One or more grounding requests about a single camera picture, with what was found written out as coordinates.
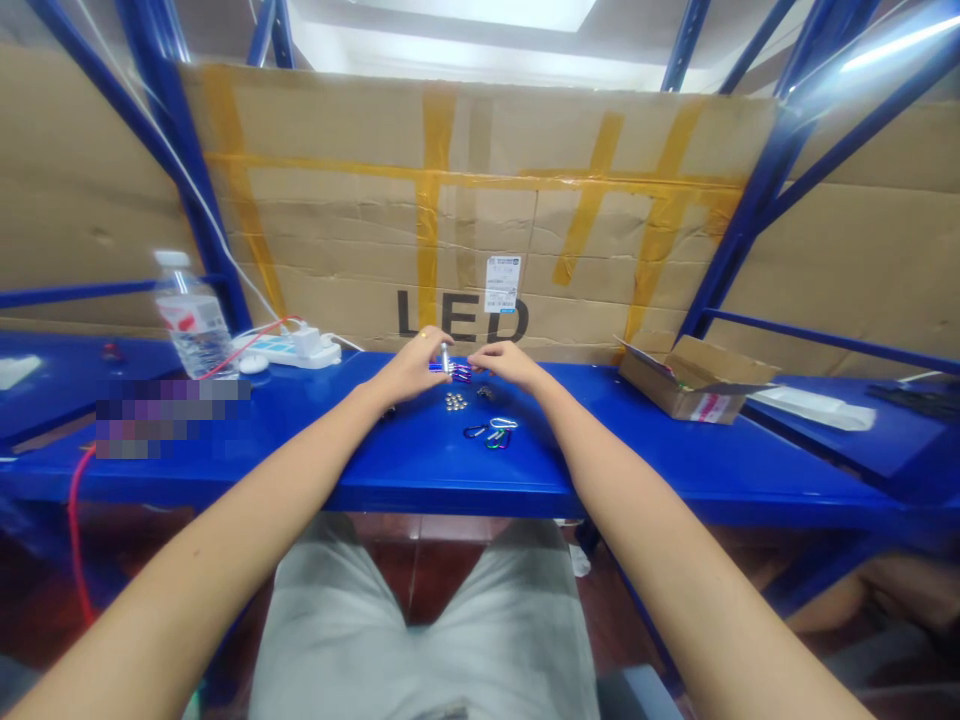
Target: lap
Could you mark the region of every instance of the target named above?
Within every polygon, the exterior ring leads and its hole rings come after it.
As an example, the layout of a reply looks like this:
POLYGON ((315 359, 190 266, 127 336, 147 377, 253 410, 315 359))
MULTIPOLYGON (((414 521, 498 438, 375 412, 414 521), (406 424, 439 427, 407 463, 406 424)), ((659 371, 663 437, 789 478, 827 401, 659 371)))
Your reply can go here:
POLYGON ((277 569, 251 717, 597 717, 592 655, 566 544, 518 521, 440 619, 406 628, 345 516, 321 514, 277 569))

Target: white mouse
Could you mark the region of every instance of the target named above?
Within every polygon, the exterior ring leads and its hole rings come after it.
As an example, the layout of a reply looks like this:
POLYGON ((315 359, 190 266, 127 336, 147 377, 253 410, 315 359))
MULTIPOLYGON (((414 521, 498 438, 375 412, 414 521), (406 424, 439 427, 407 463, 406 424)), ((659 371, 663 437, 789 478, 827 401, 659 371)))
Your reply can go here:
POLYGON ((240 372, 244 375, 256 375, 269 367, 270 361, 264 355, 244 355, 240 358, 240 372))

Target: bottle cap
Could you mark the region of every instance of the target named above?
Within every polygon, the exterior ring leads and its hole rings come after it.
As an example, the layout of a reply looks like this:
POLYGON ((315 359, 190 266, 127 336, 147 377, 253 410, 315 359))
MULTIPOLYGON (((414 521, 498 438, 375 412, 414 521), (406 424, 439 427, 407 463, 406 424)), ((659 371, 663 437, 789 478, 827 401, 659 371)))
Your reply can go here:
POLYGON ((190 256, 180 250, 154 250, 153 256, 157 259, 157 262, 160 263, 160 267, 190 267, 190 256))

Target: finger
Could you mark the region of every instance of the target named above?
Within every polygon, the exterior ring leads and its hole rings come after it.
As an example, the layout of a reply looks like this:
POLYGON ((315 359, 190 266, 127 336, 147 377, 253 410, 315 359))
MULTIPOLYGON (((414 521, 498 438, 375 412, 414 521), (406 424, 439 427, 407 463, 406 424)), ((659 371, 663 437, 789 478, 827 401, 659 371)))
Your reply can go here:
POLYGON ((419 336, 426 338, 430 341, 430 344, 436 343, 437 347, 440 346, 440 343, 445 342, 447 345, 455 345, 456 341, 449 335, 447 335, 443 330, 436 327, 435 325, 427 325, 422 330, 420 330, 419 336))
POLYGON ((487 355, 487 356, 500 356, 506 352, 507 347, 510 345, 509 341, 503 341, 498 343, 491 343, 489 345, 484 345, 482 348, 477 350, 471 357, 476 357, 478 355, 487 355))
POLYGON ((449 385, 453 382, 453 378, 447 375, 446 373, 430 373, 430 387, 437 387, 438 385, 449 385))
POLYGON ((494 371, 500 366, 502 358, 499 355, 471 355, 468 358, 471 365, 481 370, 494 371))

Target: forearm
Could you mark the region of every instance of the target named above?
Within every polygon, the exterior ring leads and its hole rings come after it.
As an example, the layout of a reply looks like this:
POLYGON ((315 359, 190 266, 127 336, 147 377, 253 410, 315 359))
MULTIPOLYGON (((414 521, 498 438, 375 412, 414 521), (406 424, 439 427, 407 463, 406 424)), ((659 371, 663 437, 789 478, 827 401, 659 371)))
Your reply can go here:
POLYGON ((534 395, 578 495, 643 598, 698 714, 870 717, 646 462, 556 381, 544 380, 534 395))
POLYGON ((150 561, 11 717, 179 717, 383 410, 360 386, 264 460, 150 561))

